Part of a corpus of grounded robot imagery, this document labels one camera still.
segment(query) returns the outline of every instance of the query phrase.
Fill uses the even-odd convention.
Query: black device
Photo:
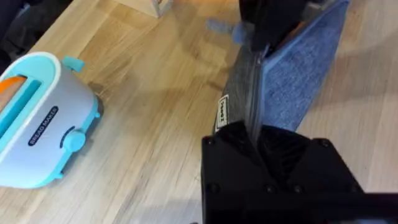
[[[340,223],[398,218],[397,194],[366,194],[327,139],[243,122],[202,140],[203,223]]]

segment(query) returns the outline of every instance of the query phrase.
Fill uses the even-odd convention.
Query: toaster knob
[[[86,135],[79,131],[73,130],[67,134],[65,140],[63,141],[63,146],[66,150],[70,152],[79,151],[86,142]]]

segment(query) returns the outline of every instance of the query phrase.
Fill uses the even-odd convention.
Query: wood grain
[[[300,132],[330,138],[370,191],[398,190],[398,1],[355,0],[336,58]],[[236,2],[177,1],[160,19],[113,0],[74,0],[33,51],[79,57],[104,115],[65,178],[0,188],[2,223],[201,220],[200,139],[238,46],[205,29]]]

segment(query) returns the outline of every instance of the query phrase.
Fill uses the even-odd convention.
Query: toaster slot
[[[9,100],[4,109],[0,111],[0,139],[16,119],[25,119],[27,114],[30,113],[30,111],[25,111],[24,115],[20,116],[26,104],[34,97],[34,94],[41,86],[41,82],[38,80],[24,78],[26,78],[25,82]]]

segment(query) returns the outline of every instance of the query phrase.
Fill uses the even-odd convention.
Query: gray fabric
[[[239,51],[223,96],[229,123],[244,120],[255,141],[261,125],[295,131],[333,61],[348,0],[330,0],[324,11],[265,59],[247,45]]]
[[[249,46],[242,46],[236,57],[234,67],[229,74],[223,96],[229,95],[229,123],[246,119],[248,98],[252,87],[252,68],[255,66],[255,55]]]
[[[263,124],[295,131],[334,59],[348,1],[337,1],[264,62]]]

